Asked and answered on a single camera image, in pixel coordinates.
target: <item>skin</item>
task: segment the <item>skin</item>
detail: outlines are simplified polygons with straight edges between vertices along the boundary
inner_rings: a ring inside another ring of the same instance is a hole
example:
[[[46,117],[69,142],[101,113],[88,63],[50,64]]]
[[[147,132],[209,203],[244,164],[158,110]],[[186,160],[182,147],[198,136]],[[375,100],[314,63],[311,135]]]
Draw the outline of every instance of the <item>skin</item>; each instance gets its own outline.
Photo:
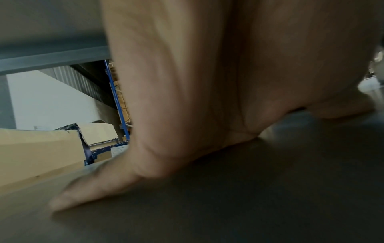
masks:
[[[380,39],[379,0],[102,0],[129,150],[72,182],[54,211],[254,139],[288,112],[373,109],[357,84]]]

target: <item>white wall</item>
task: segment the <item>white wall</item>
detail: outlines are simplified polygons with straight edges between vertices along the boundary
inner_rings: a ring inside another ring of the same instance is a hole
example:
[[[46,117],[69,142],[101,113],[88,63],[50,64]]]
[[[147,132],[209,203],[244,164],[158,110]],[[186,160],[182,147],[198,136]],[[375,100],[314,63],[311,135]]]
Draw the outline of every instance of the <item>white wall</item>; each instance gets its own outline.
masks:
[[[7,80],[17,129],[56,129],[104,120],[122,134],[117,110],[40,71],[9,74]]]

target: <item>blue metal rack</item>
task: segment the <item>blue metal rack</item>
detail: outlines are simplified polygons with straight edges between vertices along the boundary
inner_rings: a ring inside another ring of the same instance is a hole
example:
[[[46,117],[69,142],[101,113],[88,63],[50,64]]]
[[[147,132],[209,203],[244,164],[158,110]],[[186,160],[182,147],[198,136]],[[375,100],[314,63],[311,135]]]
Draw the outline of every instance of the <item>blue metal rack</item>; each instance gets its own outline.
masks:
[[[116,93],[116,88],[115,88],[115,85],[113,84],[112,74],[111,74],[111,70],[109,69],[108,60],[104,60],[104,64],[105,64],[105,68],[107,69],[109,83],[111,84],[112,94],[113,94],[113,98],[115,99],[117,111],[119,112],[121,126],[124,130],[124,133],[125,133],[125,136],[127,137],[127,140],[129,140],[129,133],[128,133],[127,124],[125,124],[125,120],[123,117],[123,110],[121,109],[120,102],[119,102],[119,99],[118,99],[117,93]]]

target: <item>label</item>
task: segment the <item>label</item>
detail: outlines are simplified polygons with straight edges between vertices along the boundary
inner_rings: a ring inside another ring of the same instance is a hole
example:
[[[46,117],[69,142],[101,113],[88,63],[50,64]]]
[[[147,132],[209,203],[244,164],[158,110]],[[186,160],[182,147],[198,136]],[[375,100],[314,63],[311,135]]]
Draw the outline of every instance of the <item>label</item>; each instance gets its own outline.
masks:
[[[123,146],[118,146],[118,147],[111,148],[112,158],[115,157],[115,156],[118,156],[119,154],[121,154],[122,152],[127,150],[128,146],[129,145],[123,145]]]

